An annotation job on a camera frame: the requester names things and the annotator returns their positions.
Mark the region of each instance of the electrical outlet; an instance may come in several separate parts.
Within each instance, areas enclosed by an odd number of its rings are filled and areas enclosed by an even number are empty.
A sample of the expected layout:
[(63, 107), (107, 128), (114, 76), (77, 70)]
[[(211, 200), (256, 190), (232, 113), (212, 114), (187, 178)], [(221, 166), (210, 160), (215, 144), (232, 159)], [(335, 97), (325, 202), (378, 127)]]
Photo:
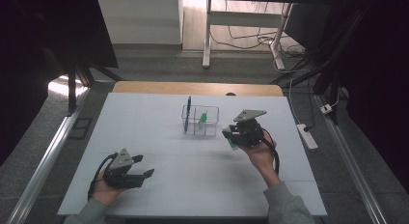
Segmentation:
[(324, 114), (328, 114), (332, 111), (332, 107), (329, 104), (321, 106), (321, 112)]
[(305, 127), (306, 127), (305, 125), (297, 125), (298, 132), (300, 132), (301, 138), (303, 139), (304, 143), (307, 145), (307, 148), (309, 150), (317, 149), (318, 146), (315, 143), (313, 136), (310, 134), (309, 131), (304, 130)]

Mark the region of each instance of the green object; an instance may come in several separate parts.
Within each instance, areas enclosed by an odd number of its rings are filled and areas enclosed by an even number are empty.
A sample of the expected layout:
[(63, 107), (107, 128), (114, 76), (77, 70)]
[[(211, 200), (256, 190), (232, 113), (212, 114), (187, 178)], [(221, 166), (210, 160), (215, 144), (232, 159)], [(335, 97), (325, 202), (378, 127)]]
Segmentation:
[(201, 122), (205, 123), (207, 121), (207, 113), (203, 113), (201, 116)]
[(232, 147), (232, 150), (238, 150), (238, 147), (237, 147), (237, 145), (235, 145), (233, 142), (232, 142), (232, 140), (230, 140), (230, 139), (228, 139), (228, 141), (229, 141), (229, 144), (231, 145), (231, 147)]

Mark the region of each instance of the aluminum rail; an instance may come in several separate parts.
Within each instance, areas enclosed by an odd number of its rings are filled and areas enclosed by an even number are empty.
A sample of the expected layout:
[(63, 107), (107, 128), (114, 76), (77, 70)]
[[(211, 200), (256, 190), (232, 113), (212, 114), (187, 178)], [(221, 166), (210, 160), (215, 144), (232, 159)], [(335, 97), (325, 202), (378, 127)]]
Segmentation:
[[(314, 96), (315, 101), (319, 107), (326, 104), (325, 98), (323, 96)], [(367, 207), (368, 214), (375, 224), (386, 224), (388, 223), (385, 214), (381, 210), (378, 201), (376, 200), (372, 189), (367, 183), (364, 174), (362, 173), (353, 153), (351, 152), (348, 144), (343, 137), (343, 134), (338, 126), (336, 126), (329, 116), (324, 116), (325, 122), (337, 144), (340, 154), (342, 156), (343, 162), (351, 175), (352, 181), (355, 183), (355, 187), (361, 194), (364, 204)]]
[(45, 183), (54, 163), (60, 153), (61, 149), (64, 146), (64, 143), (68, 137), (68, 133), (71, 130), (73, 124), (75, 123), (76, 119), (78, 118), (78, 114), (80, 113), (85, 98), (89, 93), (90, 89), (86, 89), (79, 97), (77, 108), (75, 112), (70, 117), (65, 117), (63, 122), (61, 123), (60, 127), (58, 128), (54, 138), (52, 139), (50, 145), (47, 148), (39, 166), (36, 169), (31, 180), (28, 182), (23, 194), (21, 195), (20, 199), (18, 200), (17, 205), (14, 207), (12, 214), (9, 217), (7, 223), (9, 224), (16, 224), (16, 223), (24, 223), (28, 214), (31, 211), (34, 203), (36, 202), (37, 197), (40, 194), (42, 186)]

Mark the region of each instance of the table leg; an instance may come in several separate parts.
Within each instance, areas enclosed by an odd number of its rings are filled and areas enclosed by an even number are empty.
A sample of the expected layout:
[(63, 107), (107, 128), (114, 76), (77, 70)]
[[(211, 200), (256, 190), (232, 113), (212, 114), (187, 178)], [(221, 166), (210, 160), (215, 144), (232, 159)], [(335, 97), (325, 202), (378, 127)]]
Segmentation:
[(286, 5), (286, 8), (285, 8), (285, 11), (283, 13), (280, 26), (277, 29), (276, 38), (274, 39), (273, 42), (271, 42), (269, 44), (270, 49), (271, 49), (271, 53), (274, 56), (274, 61), (276, 62), (277, 70), (285, 70), (286, 69), (284, 64), (283, 64), (283, 60), (282, 60), (282, 58), (280, 56), (280, 51), (278, 50), (278, 46), (280, 44), (280, 38), (281, 38), (281, 36), (283, 34), (284, 28), (286, 27), (286, 20), (288, 19), (289, 10), (291, 9), (292, 4), (284, 4), (284, 6), (285, 5)]
[(210, 67), (210, 20), (211, 20), (211, 0), (207, 0), (204, 38), (204, 61), (202, 63), (204, 69), (208, 69)]

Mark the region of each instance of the light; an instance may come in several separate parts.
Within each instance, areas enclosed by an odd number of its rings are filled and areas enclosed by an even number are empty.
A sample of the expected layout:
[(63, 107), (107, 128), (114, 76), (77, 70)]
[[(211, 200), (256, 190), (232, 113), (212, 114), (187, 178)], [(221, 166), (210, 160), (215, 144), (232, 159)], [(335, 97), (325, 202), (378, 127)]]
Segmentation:
[[(68, 81), (68, 77), (67, 76), (60, 76), (60, 79), (66, 80)], [(75, 79), (75, 82), (77, 84), (81, 84), (80, 80)], [(48, 90), (58, 93), (62, 96), (68, 97), (68, 93), (69, 93), (69, 88), (66, 82), (64, 82), (64, 84), (52, 81), (48, 84)], [(82, 93), (84, 93), (87, 90), (86, 87), (80, 87), (80, 88), (76, 88), (75, 89), (75, 93), (77, 96), (80, 96)]]

